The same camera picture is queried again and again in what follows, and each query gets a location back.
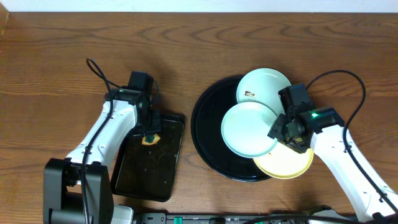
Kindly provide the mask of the green and yellow sponge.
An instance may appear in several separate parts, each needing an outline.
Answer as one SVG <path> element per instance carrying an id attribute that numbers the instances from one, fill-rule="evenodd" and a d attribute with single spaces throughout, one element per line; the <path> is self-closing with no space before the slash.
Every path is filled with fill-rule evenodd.
<path id="1" fill-rule="evenodd" d="M 146 135 L 142 138 L 142 145 L 151 146 L 157 144 L 160 141 L 158 134 Z"/>

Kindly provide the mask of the light green plate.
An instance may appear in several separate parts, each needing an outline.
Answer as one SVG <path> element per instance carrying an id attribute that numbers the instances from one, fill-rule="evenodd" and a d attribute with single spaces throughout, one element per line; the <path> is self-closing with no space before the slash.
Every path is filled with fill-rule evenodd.
<path id="1" fill-rule="evenodd" d="M 268 136 L 276 119 L 276 114 L 265 105 L 252 101 L 238 103 L 222 119 L 223 141 L 241 157 L 263 156 L 277 145 L 277 140 Z"/>

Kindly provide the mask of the black rectangular tray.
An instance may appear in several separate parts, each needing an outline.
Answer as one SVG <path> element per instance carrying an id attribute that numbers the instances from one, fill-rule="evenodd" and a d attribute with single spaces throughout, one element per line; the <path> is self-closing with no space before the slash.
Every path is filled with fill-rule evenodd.
<path id="1" fill-rule="evenodd" d="M 161 130 L 151 143 L 134 128 L 121 144 L 113 175 L 113 194 L 166 202 L 172 195 L 185 120 L 162 115 Z"/>

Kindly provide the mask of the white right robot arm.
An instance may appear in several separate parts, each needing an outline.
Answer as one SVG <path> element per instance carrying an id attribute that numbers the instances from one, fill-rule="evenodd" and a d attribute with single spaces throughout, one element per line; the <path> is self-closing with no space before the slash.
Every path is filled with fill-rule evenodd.
<path id="1" fill-rule="evenodd" d="M 312 149 L 338 181 L 359 221 L 397 220 L 397 193 L 363 156 L 335 109 L 280 114 L 268 135 L 297 153 Z"/>

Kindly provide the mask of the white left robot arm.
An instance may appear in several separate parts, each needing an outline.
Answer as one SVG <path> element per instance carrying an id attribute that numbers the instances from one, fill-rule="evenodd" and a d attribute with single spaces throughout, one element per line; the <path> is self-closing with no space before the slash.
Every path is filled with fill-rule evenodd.
<path id="1" fill-rule="evenodd" d="M 134 210 L 113 200 L 109 167 L 132 131 L 158 126 L 149 90 L 115 88 L 84 140 L 64 159 L 44 167 L 44 223 L 132 223 Z"/>

